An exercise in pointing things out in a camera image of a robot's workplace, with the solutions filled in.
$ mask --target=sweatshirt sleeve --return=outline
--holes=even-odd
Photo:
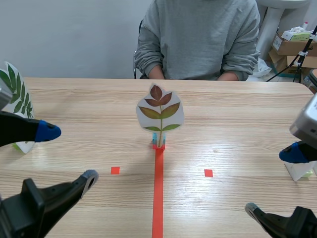
[[[162,66],[162,61],[159,10],[156,1],[153,1],[143,19],[135,54],[135,64],[141,73],[148,76],[155,66]]]
[[[222,62],[223,71],[231,71],[239,81],[246,81],[253,74],[258,63],[259,52],[256,43],[259,36],[260,14],[256,4],[251,9],[229,53]]]

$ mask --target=white wall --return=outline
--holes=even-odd
[[[0,68],[24,77],[132,78],[152,0],[0,0]]]
[[[263,18],[265,10],[259,6],[261,18]],[[285,10],[279,30],[289,30],[295,26],[302,26],[305,21],[309,22],[308,30],[313,30],[317,25],[317,0],[311,0],[310,4],[300,9],[287,9]]]

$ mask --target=black chair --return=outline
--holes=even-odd
[[[140,25],[139,25],[139,34],[140,34],[140,31],[141,31],[142,23],[143,23],[143,20],[140,22]],[[137,51],[135,51],[134,54],[133,54],[133,75],[134,75],[134,79],[137,79],[137,65],[135,64],[135,54],[136,54],[136,52]]]

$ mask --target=red square marker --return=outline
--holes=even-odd
[[[205,176],[206,176],[206,177],[213,178],[213,172],[212,172],[212,170],[205,170]]]
[[[120,167],[111,167],[111,175],[119,175],[120,174]]]

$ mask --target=brown leaf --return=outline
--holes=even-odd
[[[171,99],[172,99],[172,93],[166,94],[164,97],[161,98],[161,100],[159,101],[159,104],[164,106],[168,104]]]
[[[147,103],[152,106],[152,107],[158,107],[159,106],[159,102],[153,99],[144,99],[145,101],[147,101]]]
[[[161,119],[170,118],[172,115],[174,115],[177,112],[177,110],[179,109],[179,105],[180,105],[180,103],[176,103],[176,104],[164,109],[161,113]]]
[[[156,85],[154,85],[150,91],[150,95],[152,96],[152,98],[154,98],[157,101],[160,100],[160,98],[162,97],[162,94],[163,94],[162,90]]]
[[[160,114],[157,111],[154,111],[149,108],[139,107],[141,112],[151,119],[160,119]]]

